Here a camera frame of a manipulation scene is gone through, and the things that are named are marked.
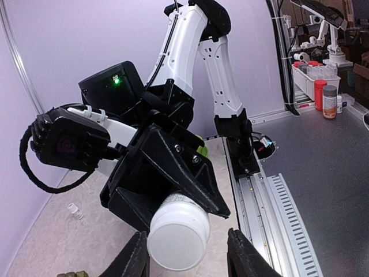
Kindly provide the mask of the aluminium corner post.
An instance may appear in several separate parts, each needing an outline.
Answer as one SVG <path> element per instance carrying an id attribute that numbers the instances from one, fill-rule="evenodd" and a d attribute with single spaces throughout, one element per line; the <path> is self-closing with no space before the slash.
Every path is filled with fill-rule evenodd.
<path id="1" fill-rule="evenodd" d="M 6 7 L 6 1 L 4 0 L 1 0 L 1 27 L 4 31 L 5 40 L 7 42 L 11 58 L 16 67 L 17 74 L 21 80 L 22 86 L 24 87 L 25 93 L 29 98 L 32 107 L 34 108 L 35 113 L 42 114 L 45 112 L 45 108 L 24 65 L 16 41 L 16 36 L 10 22 L 9 13 Z"/>
<path id="2" fill-rule="evenodd" d="M 280 83 L 284 106 L 292 115 L 298 117 L 300 113 L 295 107 L 295 91 L 292 76 L 292 61 L 288 54 L 284 18 L 279 12 L 278 1 L 266 0 L 273 26 L 274 41 L 276 44 L 277 63 L 280 73 Z"/>

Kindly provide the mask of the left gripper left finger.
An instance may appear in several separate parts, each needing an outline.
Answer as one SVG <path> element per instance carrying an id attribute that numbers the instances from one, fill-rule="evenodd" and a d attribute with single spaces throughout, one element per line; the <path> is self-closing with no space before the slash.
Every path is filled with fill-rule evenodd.
<path id="1" fill-rule="evenodd" d="M 141 277 L 150 275 L 146 231 L 136 232 L 100 277 Z"/>

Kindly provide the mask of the green weekly pill organizer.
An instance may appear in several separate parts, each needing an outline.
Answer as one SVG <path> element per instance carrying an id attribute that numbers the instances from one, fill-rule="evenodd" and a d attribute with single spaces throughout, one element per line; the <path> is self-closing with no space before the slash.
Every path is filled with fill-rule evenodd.
<path id="1" fill-rule="evenodd" d="M 57 277 L 89 277 L 85 271 L 70 271 L 58 274 Z"/>

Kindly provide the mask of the green plate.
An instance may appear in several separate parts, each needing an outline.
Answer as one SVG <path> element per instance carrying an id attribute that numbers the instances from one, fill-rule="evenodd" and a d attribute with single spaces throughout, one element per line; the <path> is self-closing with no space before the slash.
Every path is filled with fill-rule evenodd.
<path id="1" fill-rule="evenodd" d="M 209 157 L 209 150 L 207 148 L 207 146 L 199 146 L 198 149 L 197 149 L 197 153 L 199 153 L 200 155 L 208 158 Z"/>

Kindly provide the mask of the aluminium front rail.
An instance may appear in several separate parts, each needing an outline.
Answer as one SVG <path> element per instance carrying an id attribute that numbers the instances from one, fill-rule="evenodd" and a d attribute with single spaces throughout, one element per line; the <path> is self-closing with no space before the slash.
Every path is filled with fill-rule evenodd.
<path id="1" fill-rule="evenodd" d="M 227 157 L 236 214 L 241 232 L 281 276 L 322 276 L 303 219 L 282 174 L 259 172 L 236 176 L 228 146 Z"/>

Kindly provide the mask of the small white pill bottle far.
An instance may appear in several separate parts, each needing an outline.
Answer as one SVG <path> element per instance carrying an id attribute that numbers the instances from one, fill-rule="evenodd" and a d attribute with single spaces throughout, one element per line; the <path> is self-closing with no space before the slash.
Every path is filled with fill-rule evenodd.
<path id="1" fill-rule="evenodd" d="M 81 212 L 81 210 L 74 204 L 70 203 L 67 206 L 67 209 L 71 213 L 71 215 L 76 218 L 77 220 L 81 220 L 84 217 L 84 214 Z"/>

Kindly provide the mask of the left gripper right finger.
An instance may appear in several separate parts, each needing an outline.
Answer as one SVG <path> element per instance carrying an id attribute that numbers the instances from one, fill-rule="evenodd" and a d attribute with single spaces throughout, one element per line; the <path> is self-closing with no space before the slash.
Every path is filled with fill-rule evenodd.
<path id="1" fill-rule="evenodd" d="M 228 230 L 228 276 L 273 277 L 281 276 L 260 255 L 240 230 Z"/>

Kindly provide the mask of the right aluminium corner post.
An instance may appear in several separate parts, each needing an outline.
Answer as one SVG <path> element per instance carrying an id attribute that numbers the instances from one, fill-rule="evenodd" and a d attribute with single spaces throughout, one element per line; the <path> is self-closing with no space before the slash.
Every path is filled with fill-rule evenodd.
<path id="1" fill-rule="evenodd" d="M 280 73 L 280 83 L 284 106 L 292 115 L 298 117 L 300 113 L 295 107 L 295 91 L 292 76 L 292 61 L 288 54 L 284 18 L 279 12 L 278 1 L 266 0 L 273 26 L 274 41 L 276 44 L 277 63 Z"/>

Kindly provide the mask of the left aluminium corner post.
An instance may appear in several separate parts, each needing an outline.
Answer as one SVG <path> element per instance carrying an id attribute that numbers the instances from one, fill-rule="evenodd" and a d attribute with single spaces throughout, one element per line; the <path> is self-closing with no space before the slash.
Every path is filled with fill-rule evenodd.
<path id="1" fill-rule="evenodd" d="M 6 1 L 4 0 L 1 0 L 1 27 L 4 31 L 5 40 L 7 42 L 11 58 L 16 67 L 17 74 L 21 80 L 22 86 L 24 87 L 25 93 L 29 98 L 32 107 L 34 108 L 35 113 L 42 114 L 45 112 L 45 108 L 24 65 L 16 41 L 16 36 L 10 22 L 9 13 L 6 7 Z"/>

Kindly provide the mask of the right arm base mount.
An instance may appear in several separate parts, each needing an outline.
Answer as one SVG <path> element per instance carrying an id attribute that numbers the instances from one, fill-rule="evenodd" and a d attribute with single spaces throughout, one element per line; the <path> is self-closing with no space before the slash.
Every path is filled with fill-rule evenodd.
<path id="1" fill-rule="evenodd" d="M 252 132 L 246 141 L 226 138 L 226 145 L 236 179 L 259 173 L 258 161 L 271 157 L 277 149 L 276 142 L 260 132 Z"/>

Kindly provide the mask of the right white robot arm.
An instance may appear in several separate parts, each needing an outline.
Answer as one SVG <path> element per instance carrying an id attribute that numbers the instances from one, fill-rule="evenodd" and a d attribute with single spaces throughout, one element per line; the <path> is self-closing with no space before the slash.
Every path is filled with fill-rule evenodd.
<path id="1" fill-rule="evenodd" d="M 214 105 L 214 122 L 231 160 L 242 173 L 254 159 L 251 122 L 235 87 L 228 54 L 231 21 L 216 1 L 167 6 L 168 30 L 146 83 L 131 62 L 96 73 L 79 83 L 82 101 L 137 125 L 100 199 L 104 207 L 139 231 L 147 231 L 163 201 L 174 192 L 206 212 L 229 217 L 200 140 L 188 127 L 193 120 L 193 73 L 201 57 Z"/>

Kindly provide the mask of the grey capped spice jar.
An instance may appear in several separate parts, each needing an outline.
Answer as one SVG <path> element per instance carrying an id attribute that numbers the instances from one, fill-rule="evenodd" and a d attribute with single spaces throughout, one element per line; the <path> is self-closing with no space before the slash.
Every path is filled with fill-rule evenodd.
<path id="1" fill-rule="evenodd" d="M 326 119 L 335 119 L 337 115 L 337 88 L 333 85 L 323 87 L 322 114 Z"/>

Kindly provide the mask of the white storage bin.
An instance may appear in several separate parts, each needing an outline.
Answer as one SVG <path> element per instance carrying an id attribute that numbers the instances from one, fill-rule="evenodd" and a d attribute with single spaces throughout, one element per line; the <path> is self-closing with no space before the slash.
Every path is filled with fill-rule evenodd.
<path id="1" fill-rule="evenodd" d="M 339 90 L 341 78 L 338 69 L 332 65 L 311 66 L 301 64 L 292 66 L 294 84 L 312 101 L 315 100 L 315 82 L 324 80 L 328 85 L 333 85 Z"/>

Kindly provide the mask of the red capped jar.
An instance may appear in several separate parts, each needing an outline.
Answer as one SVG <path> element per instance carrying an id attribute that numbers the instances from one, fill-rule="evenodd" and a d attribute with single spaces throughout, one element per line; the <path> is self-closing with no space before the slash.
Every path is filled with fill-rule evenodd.
<path id="1" fill-rule="evenodd" d="M 315 109 L 322 111 L 323 109 L 323 88 L 327 86 L 326 80 L 315 80 L 314 81 L 314 102 Z"/>

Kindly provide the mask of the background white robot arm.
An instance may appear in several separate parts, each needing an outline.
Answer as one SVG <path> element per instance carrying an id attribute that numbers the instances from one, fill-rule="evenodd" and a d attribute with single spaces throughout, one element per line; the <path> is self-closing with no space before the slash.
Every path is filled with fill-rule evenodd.
<path id="1" fill-rule="evenodd" d="M 320 19 L 318 36 L 310 36 L 308 41 L 301 43 L 296 50 L 293 48 L 293 51 L 324 47 L 326 45 L 327 34 L 329 34 L 330 44 L 327 46 L 329 58 L 324 59 L 323 62 L 328 65 L 337 66 L 338 68 L 351 68 L 353 62 L 347 60 L 345 53 L 338 44 L 338 30 L 345 31 L 347 29 L 348 22 L 344 16 L 341 16 L 335 8 L 328 7 L 318 1 L 302 0 L 291 1 L 291 3 Z"/>

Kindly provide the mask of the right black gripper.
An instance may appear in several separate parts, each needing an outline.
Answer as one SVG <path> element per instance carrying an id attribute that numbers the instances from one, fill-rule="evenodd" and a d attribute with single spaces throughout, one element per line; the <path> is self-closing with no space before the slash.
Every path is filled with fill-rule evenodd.
<path id="1" fill-rule="evenodd" d="M 229 218 L 212 162 L 197 152 L 204 142 L 153 110 L 140 125 L 100 193 L 101 205 L 138 231 L 177 190 L 206 212 Z"/>

